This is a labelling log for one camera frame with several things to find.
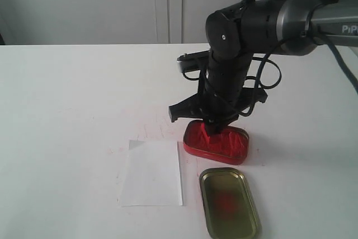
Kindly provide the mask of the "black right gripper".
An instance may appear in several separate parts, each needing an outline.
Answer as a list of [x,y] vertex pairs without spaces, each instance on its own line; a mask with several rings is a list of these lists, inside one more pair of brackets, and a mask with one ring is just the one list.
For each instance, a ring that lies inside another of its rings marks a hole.
[[179,118],[201,119],[207,124],[207,135],[216,135],[239,116],[245,116],[245,110],[250,112],[251,106],[257,102],[264,103],[266,99],[267,93],[261,88],[257,91],[253,88],[242,88],[239,97],[233,103],[216,94],[205,96],[196,93],[171,105],[168,113],[171,122]]

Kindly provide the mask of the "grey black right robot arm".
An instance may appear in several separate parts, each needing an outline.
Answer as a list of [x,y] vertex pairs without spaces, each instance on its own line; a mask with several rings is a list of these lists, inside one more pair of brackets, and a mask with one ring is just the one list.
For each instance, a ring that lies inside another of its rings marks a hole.
[[319,0],[243,0],[209,15],[205,30],[209,49],[177,60],[182,74],[199,72],[199,84],[196,94],[169,107],[171,121],[201,119],[208,134],[220,133],[267,99],[262,68],[252,77],[253,87],[244,86],[253,60],[265,65],[273,54],[304,56],[320,45],[330,48],[348,80],[357,86],[337,49],[357,45],[354,6],[325,5]]

